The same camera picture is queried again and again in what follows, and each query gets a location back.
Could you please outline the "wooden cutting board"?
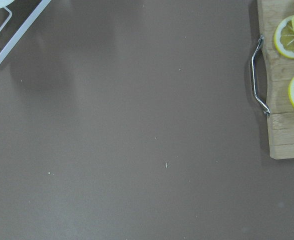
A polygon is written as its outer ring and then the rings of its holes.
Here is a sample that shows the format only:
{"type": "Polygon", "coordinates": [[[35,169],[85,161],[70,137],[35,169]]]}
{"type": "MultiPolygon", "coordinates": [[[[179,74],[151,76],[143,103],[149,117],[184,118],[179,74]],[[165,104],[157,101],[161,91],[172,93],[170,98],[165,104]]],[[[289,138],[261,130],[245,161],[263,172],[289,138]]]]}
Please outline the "wooden cutting board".
{"type": "Polygon", "coordinates": [[[267,117],[270,156],[294,158],[294,108],[288,87],[294,77],[294,59],[281,55],[275,48],[274,33],[278,24],[294,15],[294,0],[259,0],[257,2],[260,34],[264,37],[262,53],[266,65],[267,117]]]}

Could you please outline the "upper lemon slice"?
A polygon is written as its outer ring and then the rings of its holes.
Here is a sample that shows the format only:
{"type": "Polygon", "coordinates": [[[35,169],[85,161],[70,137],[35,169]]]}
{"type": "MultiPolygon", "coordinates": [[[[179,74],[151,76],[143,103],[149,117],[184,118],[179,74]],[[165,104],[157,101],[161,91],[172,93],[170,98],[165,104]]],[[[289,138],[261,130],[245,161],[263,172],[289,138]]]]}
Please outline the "upper lemon slice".
{"type": "Polygon", "coordinates": [[[291,15],[282,20],[274,33],[274,45],[276,50],[286,58],[294,59],[294,30],[291,15]]]}

